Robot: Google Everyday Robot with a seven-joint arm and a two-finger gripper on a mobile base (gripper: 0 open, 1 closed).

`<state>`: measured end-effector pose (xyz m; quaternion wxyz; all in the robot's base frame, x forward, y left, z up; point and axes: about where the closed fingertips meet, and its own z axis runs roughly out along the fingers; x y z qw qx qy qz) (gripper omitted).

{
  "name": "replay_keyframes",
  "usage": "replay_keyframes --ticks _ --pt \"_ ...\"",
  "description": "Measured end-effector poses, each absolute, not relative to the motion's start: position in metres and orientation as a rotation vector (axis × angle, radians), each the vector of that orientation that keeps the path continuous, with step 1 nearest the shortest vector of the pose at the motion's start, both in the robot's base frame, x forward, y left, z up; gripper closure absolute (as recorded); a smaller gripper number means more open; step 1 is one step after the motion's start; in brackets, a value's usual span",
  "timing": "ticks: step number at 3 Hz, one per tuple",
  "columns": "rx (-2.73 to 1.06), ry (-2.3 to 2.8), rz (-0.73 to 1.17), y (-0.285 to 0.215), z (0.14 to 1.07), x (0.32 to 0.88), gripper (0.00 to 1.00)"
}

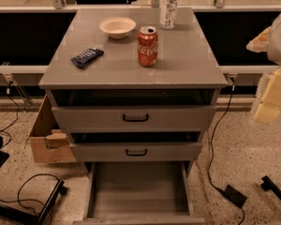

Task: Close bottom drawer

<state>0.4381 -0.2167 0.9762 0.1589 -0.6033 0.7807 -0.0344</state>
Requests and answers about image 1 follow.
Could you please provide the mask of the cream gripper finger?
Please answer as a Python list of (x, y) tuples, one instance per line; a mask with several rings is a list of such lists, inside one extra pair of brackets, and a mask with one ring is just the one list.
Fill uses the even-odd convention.
[(268, 103), (256, 103), (252, 107), (253, 120), (261, 124), (271, 124), (281, 113), (281, 110)]

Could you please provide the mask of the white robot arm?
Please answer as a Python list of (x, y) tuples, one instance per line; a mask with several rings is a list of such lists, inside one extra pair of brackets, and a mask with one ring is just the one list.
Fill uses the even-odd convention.
[(271, 124), (281, 113), (281, 13), (272, 25), (248, 42), (250, 52), (266, 52), (270, 61), (278, 65), (274, 72), (265, 72), (259, 80), (257, 98), (252, 106), (252, 119)]

